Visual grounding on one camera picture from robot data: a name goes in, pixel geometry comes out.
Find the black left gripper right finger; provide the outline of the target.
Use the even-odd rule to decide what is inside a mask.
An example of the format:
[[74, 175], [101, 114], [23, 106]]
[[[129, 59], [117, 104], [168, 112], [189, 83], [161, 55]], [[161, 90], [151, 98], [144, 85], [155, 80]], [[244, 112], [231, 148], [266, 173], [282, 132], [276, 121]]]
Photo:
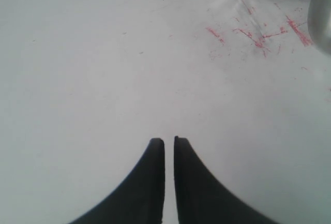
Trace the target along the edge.
[[174, 185], [179, 223], [275, 223], [226, 189], [188, 139], [174, 138]]

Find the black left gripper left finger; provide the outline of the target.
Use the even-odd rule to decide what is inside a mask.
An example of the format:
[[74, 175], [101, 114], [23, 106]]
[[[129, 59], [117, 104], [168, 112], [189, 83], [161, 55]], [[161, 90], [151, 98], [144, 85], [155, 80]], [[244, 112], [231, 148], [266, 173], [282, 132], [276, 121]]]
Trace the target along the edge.
[[118, 187], [73, 223], [162, 223], [164, 195], [164, 142], [153, 138]]

